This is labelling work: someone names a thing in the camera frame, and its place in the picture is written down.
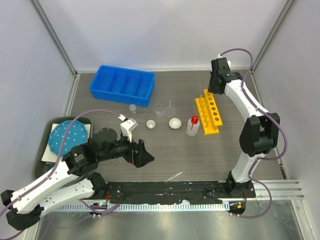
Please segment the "clear glass rod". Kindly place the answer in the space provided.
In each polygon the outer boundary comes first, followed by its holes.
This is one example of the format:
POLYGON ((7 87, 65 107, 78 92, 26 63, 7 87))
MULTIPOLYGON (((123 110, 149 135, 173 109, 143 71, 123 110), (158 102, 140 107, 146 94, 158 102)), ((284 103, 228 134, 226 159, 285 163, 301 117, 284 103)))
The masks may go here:
POLYGON ((164 182, 167 183, 167 182, 171 182, 172 180, 176 179, 178 176, 180 176, 181 174, 183 174, 183 172, 179 172, 171 177, 169 177, 168 179, 166 179, 164 182))

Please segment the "yellow test tube rack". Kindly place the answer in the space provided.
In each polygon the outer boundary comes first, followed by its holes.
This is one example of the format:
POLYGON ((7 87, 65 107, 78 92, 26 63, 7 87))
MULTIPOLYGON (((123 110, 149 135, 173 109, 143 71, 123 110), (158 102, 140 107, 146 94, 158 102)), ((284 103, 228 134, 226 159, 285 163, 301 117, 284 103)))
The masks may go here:
POLYGON ((208 90, 203 90, 203 95, 195 99, 195 104, 205 136, 219 134, 219 127, 223 125, 214 94, 207 96, 208 90))

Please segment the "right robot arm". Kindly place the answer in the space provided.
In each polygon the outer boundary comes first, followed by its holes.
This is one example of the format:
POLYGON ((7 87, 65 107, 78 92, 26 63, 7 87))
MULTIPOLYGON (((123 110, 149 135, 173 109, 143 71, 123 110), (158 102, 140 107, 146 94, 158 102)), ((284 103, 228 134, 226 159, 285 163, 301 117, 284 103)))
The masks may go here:
POLYGON ((269 113, 259 104, 243 77, 231 71, 225 57, 211 61, 208 92, 229 97, 244 119, 239 136, 241 154, 229 172, 225 186, 230 197, 240 197, 251 189, 251 177, 260 160, 277 146, 280 117, 277 113, 269 113))

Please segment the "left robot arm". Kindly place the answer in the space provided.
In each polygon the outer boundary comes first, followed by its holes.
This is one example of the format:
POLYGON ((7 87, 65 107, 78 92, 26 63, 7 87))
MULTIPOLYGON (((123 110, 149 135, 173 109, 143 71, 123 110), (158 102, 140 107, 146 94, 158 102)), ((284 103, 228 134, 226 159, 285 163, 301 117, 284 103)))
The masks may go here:
POLYGON ((69 202, 93 198, 100 200, 107 192, 107 183, 97 172, 99 162, 124 158, 136 168, 154 161, 145 142, 129 140, 110 128, 95 133, 88 142, 73 147, 57 167, 49 170, 26 187, 5 190, 0 197, 8 207, 6 219, 17 231, 36 224, 42 217, 69 202))

